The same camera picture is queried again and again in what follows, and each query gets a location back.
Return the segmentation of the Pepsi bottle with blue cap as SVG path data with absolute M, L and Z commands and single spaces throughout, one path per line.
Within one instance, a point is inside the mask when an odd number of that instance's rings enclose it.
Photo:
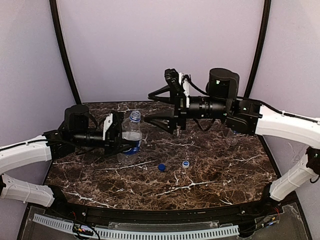
M 133 110 L 129 117 L 122 122 L 122 139 L 133 144 L 129 149 L 122 151 L 118 155 L 118 161 L 123 166 L 135 164 L 138 158 L 142 141 L 141 117 L 139 110 Z

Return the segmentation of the blue Pepsi bottle cap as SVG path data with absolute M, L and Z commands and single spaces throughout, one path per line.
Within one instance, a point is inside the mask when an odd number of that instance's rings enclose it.
M 158 165 L 158 170 L 160 172 L 164 172 L 166 170 L 166 166 L 163 163 L 161 163 L 161 164 Z

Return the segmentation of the blue white bottle cap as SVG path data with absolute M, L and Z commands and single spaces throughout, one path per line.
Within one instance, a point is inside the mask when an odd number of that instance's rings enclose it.
M 188 168 L 189 166 L 190 166 L 190 162 L 189 161 L 185 160 L 185 161 L 182 162 L 182 167 L 183 168 Z

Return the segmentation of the blue label Pocari Sweat bottle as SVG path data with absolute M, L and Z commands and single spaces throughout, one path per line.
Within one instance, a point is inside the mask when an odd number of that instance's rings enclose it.
M 225 142 L 228 146 L 236 146 L 238 143 L 238 139 L 239 139 L 239 133 L 235 130 L 229 129 L 226 137 L 225 137 Z

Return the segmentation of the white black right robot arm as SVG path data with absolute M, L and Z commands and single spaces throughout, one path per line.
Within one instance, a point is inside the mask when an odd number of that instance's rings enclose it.
M 279 179 L 264 188 L 263 199 L 280 202 L 320 173 L 320 120 L 286 111 L 256 99 L 238 96 L 240 77 L 225 68 L 212 68 L 200 96 L 190 95 L 190 75 L 167 69 L 166 86 L 151 92 L 150 100 L 173 105 L 173 110 L 144 117 L 170 134 L 184 130 L 187 120 L 220 120 L 231 130 L 250 136 L 273 136 L 307 145 L 306 153 Z

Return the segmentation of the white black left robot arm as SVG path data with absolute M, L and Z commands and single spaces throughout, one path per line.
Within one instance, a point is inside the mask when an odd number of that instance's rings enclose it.
M 67 108 L 64 120 L 56 130 L 47 131 L 30 140 L 0 149 L 0 197 L 51 207 L 67 202 L 58 186 L 37 185 L 13 178 L 8 171 L 38 162 L 51 162 L 73 154 L 89 153 L 89 148 L 102 149 L 102 157 L 124 150 L 122 112 L 112 111 L 98 122 L 86 105 Z

